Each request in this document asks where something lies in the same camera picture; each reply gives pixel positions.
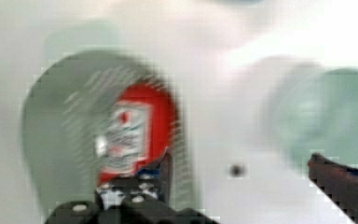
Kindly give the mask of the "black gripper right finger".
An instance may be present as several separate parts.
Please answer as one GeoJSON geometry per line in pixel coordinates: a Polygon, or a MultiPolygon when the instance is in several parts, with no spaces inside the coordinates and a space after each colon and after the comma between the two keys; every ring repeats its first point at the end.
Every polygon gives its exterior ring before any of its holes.
{"type": "Polygon", "coordinates": [[[307,165],[309,180],[358,224],[358,168],[336,163],[320,153],[313,153],[307,165]]]}

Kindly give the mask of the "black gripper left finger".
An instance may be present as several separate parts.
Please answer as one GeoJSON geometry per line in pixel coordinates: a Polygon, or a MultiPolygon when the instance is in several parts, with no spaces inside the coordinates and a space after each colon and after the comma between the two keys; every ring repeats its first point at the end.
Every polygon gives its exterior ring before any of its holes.
{"type": "Polygon", "coordinates": [[[134,173],[115,175],[94,191],[95,203],[107,210],[130,197],[149,195],[163,203],[170,201],[172,185],[172,155],[165,147],[162,154],[134,173]]]}

